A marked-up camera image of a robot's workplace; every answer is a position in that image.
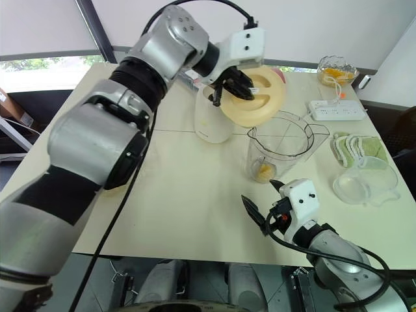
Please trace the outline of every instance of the lid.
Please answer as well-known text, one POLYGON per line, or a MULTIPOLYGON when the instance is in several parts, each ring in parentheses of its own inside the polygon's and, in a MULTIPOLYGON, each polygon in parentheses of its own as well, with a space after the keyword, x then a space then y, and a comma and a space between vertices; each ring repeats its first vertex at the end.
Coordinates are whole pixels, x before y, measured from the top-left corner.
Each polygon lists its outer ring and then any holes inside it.
POLYGON ((221 99, 222 112, 237 125, 254 127, 273 117, 285 100, 285 83, 267 66, 243 70, 254 85, 254 100, 235 97, 224 90, 221 99))

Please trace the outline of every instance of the table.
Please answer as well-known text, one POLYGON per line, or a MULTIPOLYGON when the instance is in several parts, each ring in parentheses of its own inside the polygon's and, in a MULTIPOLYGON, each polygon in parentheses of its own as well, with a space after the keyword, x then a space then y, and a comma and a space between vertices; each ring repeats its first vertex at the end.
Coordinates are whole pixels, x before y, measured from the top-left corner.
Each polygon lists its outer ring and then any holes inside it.
MULTIPOLYGON (((95 64, 51 124, 115 67, 95 64)), ((305 116, 308 101, 334 97, 333 89, 320 86, 314 73, 285 76, 285 111, 305 116)), ((358 100, 350 86, 343 92, 346 99, 358 100)), ((279 199, 271 185, 256 183, 244 173, 246 129, 236 127, 223 144, 201 140, 193 128, 194 98, 192 91, 176 82, 162 101, 148 155, 102 254, 310 265, 305 255, 264 237, 245 212, 241 194, 258 204, 264 215, 279 199)), ((368 118, 322 124, 331 134, 346 131, 378 136, 368 118)), ((28 152, 0 200, 48 167, 46 144, 50 129, 51 125, 28 152)), ((389 162, 397 170, 390 156, 389 162)), ((331 224, 342 237, 380 255, 391 268, 415 269, 416 203, 399 172, 401 199, 377 208, 348 205, 338 199, 332 182, 344 170, 335 160, 327 139, 306 162, 298 163, 281 180, 312 179, 320 200, 321 224, 331 224)), ((122 186, 100 195, 74 252, 94 252, 126 189, 122 186)))

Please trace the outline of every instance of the green cloth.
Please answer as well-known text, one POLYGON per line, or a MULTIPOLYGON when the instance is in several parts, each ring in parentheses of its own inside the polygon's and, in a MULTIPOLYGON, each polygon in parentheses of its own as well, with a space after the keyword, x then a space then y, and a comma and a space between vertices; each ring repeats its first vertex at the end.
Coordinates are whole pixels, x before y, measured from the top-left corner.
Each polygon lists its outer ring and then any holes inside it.
POLYGON ((363 156, 373 156, 387 162, 383 144, 377 136, 338 132, 334 134, 332 150, 341 165, 346 168, 350 168, 356 159, 363 156))

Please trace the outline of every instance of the white power strip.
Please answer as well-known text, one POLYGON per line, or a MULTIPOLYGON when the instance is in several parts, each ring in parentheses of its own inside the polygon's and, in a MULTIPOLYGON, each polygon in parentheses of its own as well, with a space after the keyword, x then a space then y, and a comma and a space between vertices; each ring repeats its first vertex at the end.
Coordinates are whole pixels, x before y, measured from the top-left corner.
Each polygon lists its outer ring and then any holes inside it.
POLYGON ((337 103, 330 101, 310 101, 309 111, 316 121, 323 120, 362 120, 366 113, 357 101, 349 99, 339 100, 337 103))

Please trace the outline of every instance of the clear plastic container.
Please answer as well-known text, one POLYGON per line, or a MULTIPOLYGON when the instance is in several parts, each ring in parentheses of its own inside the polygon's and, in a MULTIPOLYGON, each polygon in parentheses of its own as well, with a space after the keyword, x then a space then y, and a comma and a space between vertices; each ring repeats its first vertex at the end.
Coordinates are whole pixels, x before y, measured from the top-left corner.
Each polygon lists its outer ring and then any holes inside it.
POLYGON ((217 144, 233 134, 234 123, 223 114, 220 107, 215 107, 209 100, 213 92, 214 89, 205 86, 196 94, 194 128, 202 140, 217 144))
POLYGON ((251 128, 246 171, 259 183, 281 177, 298 161, 306 160, 328 137, 323 125, 279 111, 268 122, 251 128))
POLYGON ((333 182, 333 190, 343 202, 369 203, 379 207, 400 198, 397 183, 397 174, 389 164, 379 158, 365 156, 333 182))

